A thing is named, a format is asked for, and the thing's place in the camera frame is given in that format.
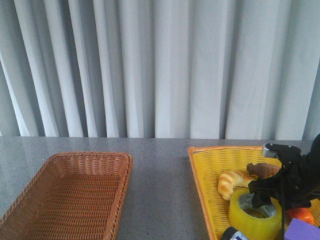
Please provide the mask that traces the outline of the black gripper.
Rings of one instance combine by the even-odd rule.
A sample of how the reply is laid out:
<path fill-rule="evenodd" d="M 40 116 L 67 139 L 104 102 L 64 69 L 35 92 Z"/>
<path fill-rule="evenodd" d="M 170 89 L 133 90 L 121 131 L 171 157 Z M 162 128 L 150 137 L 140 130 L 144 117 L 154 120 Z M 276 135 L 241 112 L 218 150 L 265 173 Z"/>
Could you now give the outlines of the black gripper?
<path fill-rule="evenodd" d="M 283 185 L 279 197 L 284 198 L 284 207 L 311 207 L 311 201 L 320 198 L 320 157 L 298 156 L 290 160 L 283 158 L 280 162 Z M 251 202 L 254 209 L 271 205 L 271 199 L 278 199 L 273 177 L 252 180 L 248 189 L 253 194 Z"/>

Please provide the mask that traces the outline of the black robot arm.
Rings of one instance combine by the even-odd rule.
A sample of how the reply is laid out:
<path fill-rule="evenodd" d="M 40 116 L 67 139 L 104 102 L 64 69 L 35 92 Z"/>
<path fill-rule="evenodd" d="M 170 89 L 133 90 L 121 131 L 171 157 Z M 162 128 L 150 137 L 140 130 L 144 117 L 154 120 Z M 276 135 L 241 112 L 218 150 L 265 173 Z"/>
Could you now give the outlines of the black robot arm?
<path fill-rule="evenodd" d="M 248 184 L 253 208 L 271 204 L 271 198 L 280 202 L 285 210 L 310 208 L 311 201 L 320 198 L 320 136 L 313 140 L 309 153 L 292 145 L 266 143 L 262 156 L 281 162 L 275 176 L 259 177 Z"/>

